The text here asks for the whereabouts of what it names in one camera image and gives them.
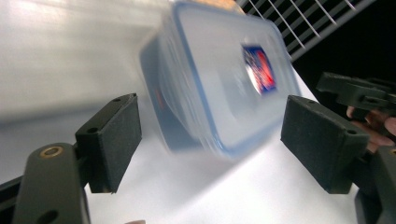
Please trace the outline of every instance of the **metal bolt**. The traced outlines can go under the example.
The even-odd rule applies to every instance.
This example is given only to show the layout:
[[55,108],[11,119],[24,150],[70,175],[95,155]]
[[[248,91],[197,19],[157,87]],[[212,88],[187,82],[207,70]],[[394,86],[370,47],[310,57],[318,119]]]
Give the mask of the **metal bolt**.
[[47,147],[40,152],[40,157],[44,159],[49,159],[58,156],[63,151],[63,147]]

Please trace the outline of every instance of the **blue container lid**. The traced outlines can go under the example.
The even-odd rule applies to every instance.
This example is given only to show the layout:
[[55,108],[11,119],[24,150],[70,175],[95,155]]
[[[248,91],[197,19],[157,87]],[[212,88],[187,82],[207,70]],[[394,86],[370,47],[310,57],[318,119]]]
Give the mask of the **blue container lid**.
[[299,94],[270,21],[176,3],[158,38],[165,102],[192,139],[222,155],[262,142],[283,119],[287,96]]

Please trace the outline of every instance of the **label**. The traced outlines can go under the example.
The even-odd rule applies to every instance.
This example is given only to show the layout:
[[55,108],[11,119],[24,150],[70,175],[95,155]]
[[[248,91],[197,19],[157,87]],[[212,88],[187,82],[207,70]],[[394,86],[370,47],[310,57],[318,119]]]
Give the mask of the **label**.
[[276,89],[274,73],[261,46],[243,46],[247,74],[260,94]]

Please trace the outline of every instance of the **container lid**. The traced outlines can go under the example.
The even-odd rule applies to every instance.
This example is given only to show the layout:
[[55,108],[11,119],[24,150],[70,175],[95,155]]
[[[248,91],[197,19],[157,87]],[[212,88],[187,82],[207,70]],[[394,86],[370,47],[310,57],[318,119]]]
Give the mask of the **container lid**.
[[209,124],[191,132],[226,155],[252,148],[283,119],[287,96],[299,93],[279,31],[270,21],[197,4],[177,3],[173,13],[191,69],[180,78],[196,86],[205,111],[198,116]]

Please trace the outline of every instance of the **plastic food container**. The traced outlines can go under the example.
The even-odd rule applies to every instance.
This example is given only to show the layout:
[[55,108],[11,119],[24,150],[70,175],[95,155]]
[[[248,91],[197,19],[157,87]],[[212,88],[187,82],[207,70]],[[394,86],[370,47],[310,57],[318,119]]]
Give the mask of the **plastic food container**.
[[244,154],[281,123],[287,96],[299,94],[273,23],[213,7],[175,3],[140,60],[174,150]]

